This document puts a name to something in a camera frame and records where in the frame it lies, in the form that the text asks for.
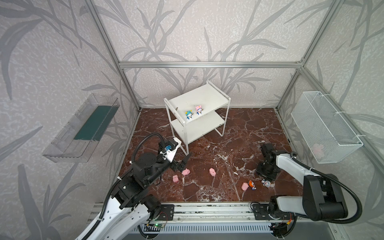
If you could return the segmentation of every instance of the figurine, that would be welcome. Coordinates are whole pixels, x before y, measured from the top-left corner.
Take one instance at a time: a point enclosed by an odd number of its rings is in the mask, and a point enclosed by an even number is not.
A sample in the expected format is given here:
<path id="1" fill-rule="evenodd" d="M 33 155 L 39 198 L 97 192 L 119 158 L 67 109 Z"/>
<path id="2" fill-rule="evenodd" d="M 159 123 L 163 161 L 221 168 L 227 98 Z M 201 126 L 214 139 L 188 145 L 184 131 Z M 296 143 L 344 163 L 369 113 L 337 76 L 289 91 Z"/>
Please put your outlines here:
<path id="1" fill-rule="evenodd" d="M 201 108 L 201 105 L 200 105 L 200 106 L 197 106 L 197 107 L 196 107 L 197 115 L 202 115 L 202 114 L 203 114 L 203 113 L 201 112 L 202 110 L 204 110 L 204 109 Z"/>
<path id="2" fill-rule="evenodd" d="M 192 115 L 193 115 L 192 110 L 187 111 L 185 114 L 187 115 L 187 119 L 188 119 L 188 120 L 189 120 L 189 119 L 192 119 Z"/>

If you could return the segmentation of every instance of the wallpaper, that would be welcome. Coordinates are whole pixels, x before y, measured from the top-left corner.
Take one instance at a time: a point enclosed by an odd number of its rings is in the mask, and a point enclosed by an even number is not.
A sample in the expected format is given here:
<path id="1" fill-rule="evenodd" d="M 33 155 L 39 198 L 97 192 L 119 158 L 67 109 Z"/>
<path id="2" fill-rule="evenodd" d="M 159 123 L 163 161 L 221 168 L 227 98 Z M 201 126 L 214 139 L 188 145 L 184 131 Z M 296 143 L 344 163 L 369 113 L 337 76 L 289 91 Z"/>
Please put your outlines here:
<path id="1" fill-rule="evenodd" d="M 126 76 L 142 107 L 164 107 L 164 98 L 172 99 L 209 80 L 231 97 L 231 106 L 270 108 L 277 105 L 293 72 L 292 68 L 143 68 L 127 71 Z M 232 76 L 221 81 L 220 74 Z"/>
<path id="2" fill-rule="evenodd" d="M 350 240 L 379 240 L 384 234 L 384 177 L 376 170 L 361 149 L 356 150 L 338 163 L 318 164 L 305 142 L 291 112 L 303 91 L 315 91 L 307 79 L 300 76 L 279 109 L 279 114 L 288 131 L 287 137 L 296 147 L 300 160 L 323 173 L 332 173 L 354 191 L 363 205 L 363 214 L 354 223 L 343 227 Z M 348 217 L 356 212 L 353 198 L 343 190 L 348 207 Z"/>
<path id="3" fill-rule="evenodd" d="M 384 156 L 383 16 L 384 1 L 347 1 L 306 67 Z"/>
<path id="4" fill-rule="evenodd" d="M 102 202 L 137 116 L 82 1 L 0 0 L 0 239 L 74 239 Z M 91 93 L 116 96 L 87 163 L 43 150 Z"/>
<path id="5" fill-rule="evenodd" d="M 300 61 L 331 0 L 95 0 L 120 61 Z M 276 106 L 293 70 L 125 69 L 142 107 L 214 81 L 233 106 Z"/>

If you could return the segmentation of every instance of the white shelf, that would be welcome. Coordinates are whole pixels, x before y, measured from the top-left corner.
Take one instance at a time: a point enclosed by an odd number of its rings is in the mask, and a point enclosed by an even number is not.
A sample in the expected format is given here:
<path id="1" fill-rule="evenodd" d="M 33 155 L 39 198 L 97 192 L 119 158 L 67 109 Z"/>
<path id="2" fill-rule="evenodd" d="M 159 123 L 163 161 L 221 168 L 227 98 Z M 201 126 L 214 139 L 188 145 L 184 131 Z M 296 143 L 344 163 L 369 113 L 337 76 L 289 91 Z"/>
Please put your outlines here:
<path id="1" fill-rule="evenodd" d="M 182 138 L 183 142 L 186 143 L 184 139 L 184 127 L 182 124 L 177 119 L 173 120 L 171 124 L 177 134 Z M 188 144 L 223 124 L 224 119 L 215 111 L 200 115 L 199 118 L 191 121 L 190 124 L 186 126 Z"/>
<path id="2" fill-rule="evenodd" d="M 169 103 L 173 106 L 174 109 L 177 108 L 177 113 L 185 121 L 185 124 L 189 125 L 204 117 L 205 115 L 221 108 L 222 106 L 227 105 L 228 101 L 228 98 L 223 96 L 223 94 L 221 94 L 212 85 L 205 84 L 178 97 L 172 98 L 169 100 Z M 197 115 L 196 107 L 200 105 L 203 108 L 203 114 Z M 194 113 L 192 115 L 192 119 L 190 120 L 187 119 L 185 114 L 189 110 L 192 110 Z"/>

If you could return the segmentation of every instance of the pink object in basket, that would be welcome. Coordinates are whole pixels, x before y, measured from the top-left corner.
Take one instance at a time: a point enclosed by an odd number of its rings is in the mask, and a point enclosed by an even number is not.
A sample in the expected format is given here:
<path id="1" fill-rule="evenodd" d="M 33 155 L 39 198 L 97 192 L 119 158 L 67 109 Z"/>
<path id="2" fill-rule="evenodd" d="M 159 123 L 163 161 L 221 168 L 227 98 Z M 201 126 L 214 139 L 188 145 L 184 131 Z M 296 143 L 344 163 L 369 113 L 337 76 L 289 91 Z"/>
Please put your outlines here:
<path id="1" fill-rule="evenodd" d="M 213 168 L 209 169 L 209 173 L 212 175 L 212 177 L 216 176 L 216 172 Z"/>
<path id="2" fill-rule="evenodd" d="M 181 174 L 183 174 L 183 176 L 186 176 L 186 175 L 188 175 L 190 172 L 191 172 L 191 171 L 190 171 L 188 168 L 186 168 L 184 171 L 181 172 Z"/>
<path id="3" fill-rule="evenodd" d="M 248 183 L 243 182 L 243 185 L 241 186 L 241 189 L 242 189 L 243 191 L 245 191 L 245 190 L 247 190 L 248 188 L 249 188 Z"/>
<path id="4" fill-rule="evenodd" d="M 173 180 L 173 182 L 177 183 L 177 182 L 179 182 L 179 177 L 177 175 L 173 175 L 172 180 Z"/>

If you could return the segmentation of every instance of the lower shelf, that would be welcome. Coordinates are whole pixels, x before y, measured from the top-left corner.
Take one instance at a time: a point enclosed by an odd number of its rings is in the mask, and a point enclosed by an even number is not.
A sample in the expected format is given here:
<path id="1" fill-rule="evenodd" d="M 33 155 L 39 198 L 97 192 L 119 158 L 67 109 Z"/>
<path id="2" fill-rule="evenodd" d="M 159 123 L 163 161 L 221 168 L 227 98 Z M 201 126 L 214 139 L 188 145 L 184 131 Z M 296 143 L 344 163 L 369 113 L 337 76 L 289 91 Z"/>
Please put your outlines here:
<path id="1" fill-rule="evenodd" d="M 177 119 L 173 120 L 171 124 L 179 135 L 179 137 L 182 138 L 183 142 L 187 143 L 187 141 L 184 139 L 185 137 L 183 125 Z M 215 111 L 212 111 L 210 113 L 205 114 L 204 116 L 199 117 L 198 119 L 186 126 L 188 144 L 223 124 L 224 119 L 220 117 L 220 115 L 217 114 Z"/>

